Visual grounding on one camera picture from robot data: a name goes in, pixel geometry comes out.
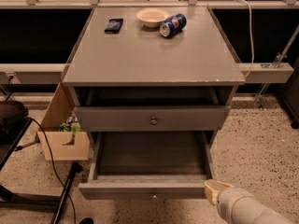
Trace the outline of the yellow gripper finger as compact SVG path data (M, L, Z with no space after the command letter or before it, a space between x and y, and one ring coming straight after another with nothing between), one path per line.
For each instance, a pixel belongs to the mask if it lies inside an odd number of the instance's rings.
M205 195L209 203L213 206L216 205L217 197L221 190L232 188L233 185L221 182L215 179L208 179L205 181Z

